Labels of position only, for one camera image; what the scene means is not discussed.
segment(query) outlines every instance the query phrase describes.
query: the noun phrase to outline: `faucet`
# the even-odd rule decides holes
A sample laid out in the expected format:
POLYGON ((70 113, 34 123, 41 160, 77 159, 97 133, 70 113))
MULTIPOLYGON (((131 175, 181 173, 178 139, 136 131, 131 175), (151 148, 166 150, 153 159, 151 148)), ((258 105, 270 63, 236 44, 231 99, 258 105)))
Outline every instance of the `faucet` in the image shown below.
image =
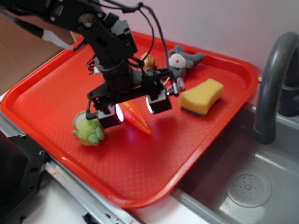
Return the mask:
POLYGON ((294 32, 278 38, 265 66, 254 124, 258 143, 275 140, 277 112, 287 117, 299 114, 299 35, 294 32))

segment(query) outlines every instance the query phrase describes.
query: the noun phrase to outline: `gray stuffed toy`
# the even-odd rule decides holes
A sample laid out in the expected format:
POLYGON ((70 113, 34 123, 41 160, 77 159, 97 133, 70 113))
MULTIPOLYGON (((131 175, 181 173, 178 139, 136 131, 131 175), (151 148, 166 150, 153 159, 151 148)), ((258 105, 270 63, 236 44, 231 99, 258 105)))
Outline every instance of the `gray stuffed toy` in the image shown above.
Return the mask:
POLYGON ((173 50, 169 50, 168 55, 170 55, 168 59, 169 70, 172 71, 176 78, 178 88, 184 90, 184 77, 186 76, 187 70, 190 70, 202 62, 204 55, 201 53, 195 55, 186 54, 180 45, 176 45, 173 50))

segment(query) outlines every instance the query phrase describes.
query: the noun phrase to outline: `sink drain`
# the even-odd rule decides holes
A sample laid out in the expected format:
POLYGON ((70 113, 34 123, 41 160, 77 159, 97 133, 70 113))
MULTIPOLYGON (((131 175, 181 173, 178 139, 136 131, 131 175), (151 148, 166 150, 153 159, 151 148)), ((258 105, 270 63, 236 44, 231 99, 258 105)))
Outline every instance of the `sink drain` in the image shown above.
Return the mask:
POLYGON ((270 198, 272 187, 264 174, 252 169, 243 169, 228 178, 226 191, 236 204, 254 208, 264 204, 270 198))

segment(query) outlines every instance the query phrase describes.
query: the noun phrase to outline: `yellow sponge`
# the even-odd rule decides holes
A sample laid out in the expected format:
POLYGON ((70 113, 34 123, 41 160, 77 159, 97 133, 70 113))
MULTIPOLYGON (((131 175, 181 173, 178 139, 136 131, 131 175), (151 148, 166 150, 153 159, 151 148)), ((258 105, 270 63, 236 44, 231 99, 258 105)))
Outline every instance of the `yellow sponge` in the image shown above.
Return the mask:
POLYGON ((212 105, 222 97, 223 84, 209 78, 181 93, 179 105, 190 112, 206 116, 212 105))

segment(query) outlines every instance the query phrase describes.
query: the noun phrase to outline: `orange carrot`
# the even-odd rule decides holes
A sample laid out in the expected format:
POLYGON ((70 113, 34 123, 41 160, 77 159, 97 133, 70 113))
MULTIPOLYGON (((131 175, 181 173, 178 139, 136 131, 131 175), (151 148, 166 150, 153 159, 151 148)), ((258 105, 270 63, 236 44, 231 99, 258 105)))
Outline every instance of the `orange carrot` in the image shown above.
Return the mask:
POLYGON ((133 100, 122 102, 119 104, 125 119, 130 122, 132 125, 145 132, 146 134, 151 134, 152 130, 149 125, 146 123, 143 115, 137 105, 133 100))

